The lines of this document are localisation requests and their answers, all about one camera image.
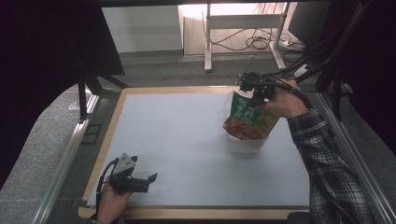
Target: wall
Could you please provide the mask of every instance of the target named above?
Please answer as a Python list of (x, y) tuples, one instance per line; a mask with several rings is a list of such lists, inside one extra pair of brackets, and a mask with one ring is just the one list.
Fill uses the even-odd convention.
[(182, 49), (177, 6), (102, 10), (118, 52)]

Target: plaid shirt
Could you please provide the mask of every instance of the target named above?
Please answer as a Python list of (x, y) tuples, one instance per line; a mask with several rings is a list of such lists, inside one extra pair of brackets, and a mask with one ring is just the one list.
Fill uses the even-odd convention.
[(288, 123), (310, 177), (310, 222), (375, 223), (358, 177), (340, 158), (326, 120), (312, 109)]

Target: gray floor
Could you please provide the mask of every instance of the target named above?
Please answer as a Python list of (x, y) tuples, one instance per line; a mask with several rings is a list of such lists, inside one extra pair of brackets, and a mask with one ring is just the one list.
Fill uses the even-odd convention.
[[(216, 56), (213, 72), (208, 74), (204, 71), (203, 57), (183, 57), (177, 53), (174, 56), (166, 54), (165, 57), (161, 56), (161, 53), (155, 55), (125, 53), (120, 57), (127, 76), (117, 78), (134, 87), (233, 85), (237, 75), (248, 65), (248, 55)], [(276, 70), (275, 62), (271, 57), (271, 54), (256, 55), (249, 70), (258, 72)], [(75, 161), (49, 213), (47, 223), (85, 223), (86, 221), (78, 217), (77, 209), (84, 205), (81, 196), (121, 91), (118, 86), (104, 79), (100, 81), (105, 90), (93, 112), (90, 125), (93, 128), (100, 126), (101, 131), (97, 139), (92, 138), (91, 135), (86, 135), (82, 139)], [(313, 81), (314, 79), (302, 83), (305, 91), (312, 90)], [(310, 99), (315, 101), (317, 98), (311, 96)], [(14, 170), (0, 191), (0, 223), (32, 223), (35, 219), (37, 207), (49, 190), (48, 185), (54, 177), (53, 173), (78, 123), (78, 110), (69, 110), (69, 106), (77, 101), (77, 87), (72, 87), (60, 95), (37, 120)], [(394, 207), (396, 204), (395, 156), (350, 106), (347, 97), (342, 99), (341, 112), (344, 119), (342, 124), (359, 149), (379, 187)], [(375, 203), (371, 203), (377, 222), (386, 223), (381, 221), (381, 214), (377, 212)]]

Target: forearm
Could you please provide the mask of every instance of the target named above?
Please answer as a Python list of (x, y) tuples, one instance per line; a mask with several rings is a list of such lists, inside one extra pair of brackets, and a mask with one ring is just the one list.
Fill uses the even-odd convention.
[(288, 119), (288, 123), (310, 177), (313, 220), (323, 222), (327, 217), (327, 223), (374, 223), (358, 178), (340, 157), (335, 136), (318, 111)]

